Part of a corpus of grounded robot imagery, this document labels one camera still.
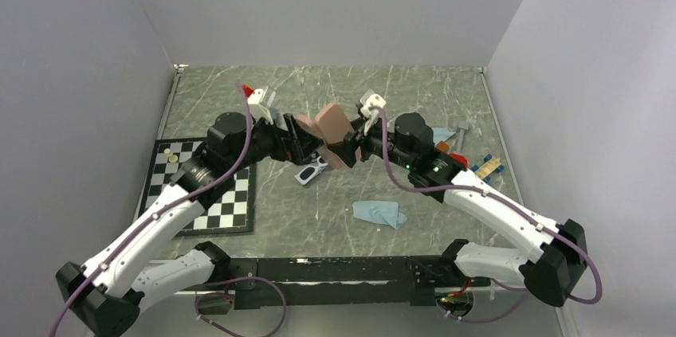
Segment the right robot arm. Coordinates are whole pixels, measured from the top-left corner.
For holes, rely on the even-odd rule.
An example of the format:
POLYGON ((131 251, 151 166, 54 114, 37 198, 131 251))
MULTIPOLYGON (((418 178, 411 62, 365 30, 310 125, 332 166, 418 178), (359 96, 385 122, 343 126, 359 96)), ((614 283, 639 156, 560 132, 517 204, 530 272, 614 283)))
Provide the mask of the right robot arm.
POLYGON ((559 223, 495 190, 462 157, 438 149, 433 129, 417 112, 397 117, 392 127, 387 126, 382 109, 373 113, 375 122, 353 121, 342 135, 329 141, 328 149, 349 167, 377 155, 388 173, 393 165, 406 169, 410 185, 402 190, 463 210, 512 244, 507 249, 454 241, 439 265, 447 284, 485 277, 524 289, 553 307, 567 300, 599 302, 603 284, 580 224, 573 220, 559 223))

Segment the pink glasses case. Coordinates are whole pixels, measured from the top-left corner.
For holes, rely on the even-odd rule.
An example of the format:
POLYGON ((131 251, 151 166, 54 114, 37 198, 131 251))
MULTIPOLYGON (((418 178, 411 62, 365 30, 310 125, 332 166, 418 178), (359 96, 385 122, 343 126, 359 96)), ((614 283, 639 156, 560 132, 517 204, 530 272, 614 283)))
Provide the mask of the pink glasses case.
POLYGON ((348 165, 338 155, 328 149, 329 144, 343 141, 346 134, 353 130, 348 117, 338 103, 327 104, 313 119, 303 114, 294 114, 293 118, 304 131, 324 141, 317 152, 330 167, 348 168, 348 165))

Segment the blue cleaning cloth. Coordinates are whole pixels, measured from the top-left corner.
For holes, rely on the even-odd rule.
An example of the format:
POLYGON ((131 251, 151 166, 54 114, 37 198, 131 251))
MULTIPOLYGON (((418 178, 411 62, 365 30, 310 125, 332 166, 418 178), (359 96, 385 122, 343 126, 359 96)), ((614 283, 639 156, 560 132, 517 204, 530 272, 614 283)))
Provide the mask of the blue cleaning cloth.
POLYGON ((389 225, 400 229, 407 223, 408 217, 399 209, 398 202, 358 201, 352 203, 353 216, 361 221, 377 225, 389 225))

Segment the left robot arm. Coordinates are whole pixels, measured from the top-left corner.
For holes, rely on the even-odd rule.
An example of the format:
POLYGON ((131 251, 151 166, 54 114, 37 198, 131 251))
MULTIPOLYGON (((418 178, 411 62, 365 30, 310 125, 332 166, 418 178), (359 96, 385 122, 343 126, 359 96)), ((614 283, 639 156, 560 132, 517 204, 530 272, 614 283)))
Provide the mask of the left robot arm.
POLYGON ((230 190, 240 170, 266 158, 303 165, 323 143, 305 116, 285 114, 275 124, 239 112, 221 114, 146 212, 82 265, 69 262, 57 271, 68 309, 95 335, 119 336, 143 310, 183 288, 222 287, 232 276, 230 256, 210 242, 154 271, 147 263, 230 190))

